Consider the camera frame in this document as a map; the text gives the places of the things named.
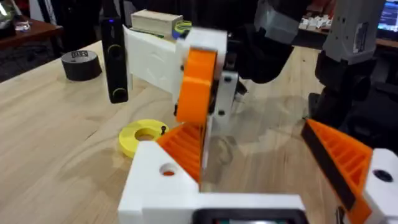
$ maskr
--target orange 3d printed part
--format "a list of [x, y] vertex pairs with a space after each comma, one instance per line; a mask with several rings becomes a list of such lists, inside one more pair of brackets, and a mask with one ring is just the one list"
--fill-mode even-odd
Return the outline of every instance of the orange 3d printed part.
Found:
[[201, 127], [181, 124], [164, 134], [157, 143], [197, 182], [201, 174]]
[[352, 224], [371, 214], [363, 197], [373, 150], [329, 126], [308, 119], [302, 136]]
[[216, 52], [190, 49], [184, 66], [177, 121], [206, 124]]

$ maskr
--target table surface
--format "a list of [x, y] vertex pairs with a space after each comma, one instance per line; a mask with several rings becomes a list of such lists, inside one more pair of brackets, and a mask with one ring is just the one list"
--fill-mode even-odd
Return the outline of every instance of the table surface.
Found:
[[28, 32], [16, 31], [16, 35], [0, 39], [0, 49], [6, 47], [16, 47], [28, 41], [43, 40], [62, 33], [62, 26], [55, 26], [35, 19], [25, 19], [31, 21], [31, 29]]
[[[101, 43], [86, 49], [103, 56]], [[336, 199], [300, 137], [307, 96], [320, 92], [318, 51], [296, 47], [265, 85], [245, 82], [231, 136], [211, 140], [203, 191], [300, 194], [311, 223], [334, 223]], [[138, 119], [178, 125], [171, 95], [134, 79], [127, 103], [108, 100], [105, 77], [65, 78], [54, 60], [0, 84], [1, 223], [117, 223], [131, 160], [120, 130]]]
[[[315, 30], [307, 30], [307, 29], [301, 29], [305, 30], [308, 32], [314, 32], [317, 34], [323, 34], [323, 35], [328, 35], [329, 31], [328, 30], [321, 30], [321, 29], [315, 29]], [[398, 48], [398, 42], [394, 40], [387, 40], [387, 39], [381, 39], [377, 38], [376, 39], [376, 44], [384, 47], [392, 47], [392, 48]]]

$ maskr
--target hole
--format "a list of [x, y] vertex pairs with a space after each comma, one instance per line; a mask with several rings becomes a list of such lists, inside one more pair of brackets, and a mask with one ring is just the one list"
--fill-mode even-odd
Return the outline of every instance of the hole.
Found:
[[142, 128], [136, 132], [138, 141], [151, 141], [155, 138], [156, 132], [149, 128]]
[[176, 172], [177, 172], [177, 166], [171, 163], [164, 164], [160, 167], [160, 173], [166, 177], [173, 176]]
[[373, 174], [380, 180], [384, 182], [392, 182], [392, 176], [385, 170], [374, 170]]
[[230, 82], [232, 81], [232, 78], [231, 78], [231, 77], [225, 77], [225, 78], [224, 78], [224, 81], [225, 81], [226, 83], [230, 83]]

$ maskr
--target yellow tape roll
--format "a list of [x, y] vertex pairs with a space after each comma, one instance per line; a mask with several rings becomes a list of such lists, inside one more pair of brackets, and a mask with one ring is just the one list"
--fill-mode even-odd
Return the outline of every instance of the yellow tape roll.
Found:
[[120, 149], [126, 156], [133, 158], [139, 143], [138, 138], [152, 136], [151, 140], [156, 141], [162, 135], [162, 127], [165, 127], [164, 131], [169, 130], [166, 124], [153, 119], [143, 119], [128, 124], [119, 134]]

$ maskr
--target monitor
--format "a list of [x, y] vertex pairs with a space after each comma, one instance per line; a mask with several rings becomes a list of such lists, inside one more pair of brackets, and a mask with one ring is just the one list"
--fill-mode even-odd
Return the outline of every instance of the monitor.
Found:
[[398, 32], [398, 2], [386, 1], [377, 28]]

